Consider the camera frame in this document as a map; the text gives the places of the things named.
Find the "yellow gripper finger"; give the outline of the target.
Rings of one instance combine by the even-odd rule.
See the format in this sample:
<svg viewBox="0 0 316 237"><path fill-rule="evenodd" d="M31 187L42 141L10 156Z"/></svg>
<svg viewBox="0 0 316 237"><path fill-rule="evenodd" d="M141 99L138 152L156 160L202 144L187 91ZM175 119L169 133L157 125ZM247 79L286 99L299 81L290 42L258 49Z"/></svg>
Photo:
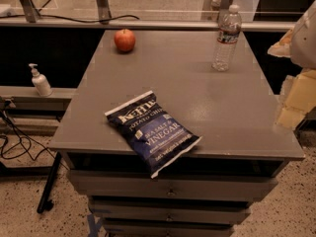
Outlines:
<svg viewBox="0 0 316 237"><path fill-rule="evenodd" d="M268 54L275 57L290 58L290 44L293 29L288 30L283 37L268 49Z"/></svg>
<svg viewBox="0 0 316 237"><path fill-rule="evenodd" d="M287 75L281 85L276 124L295 130L316 107L316 70L303 69L297 76Z"/></svg>

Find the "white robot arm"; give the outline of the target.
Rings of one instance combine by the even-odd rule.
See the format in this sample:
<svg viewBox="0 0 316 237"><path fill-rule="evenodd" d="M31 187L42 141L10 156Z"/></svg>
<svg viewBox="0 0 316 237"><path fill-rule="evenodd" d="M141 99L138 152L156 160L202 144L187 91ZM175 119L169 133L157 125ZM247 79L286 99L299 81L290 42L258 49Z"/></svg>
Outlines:
<svg viewBox="0 0 316 237"><path fill-rule="evenodd" d="M295 130L316 107L316 1L268 54L302 68L297 76L285 77L276 111L276 124Z"/></svg>

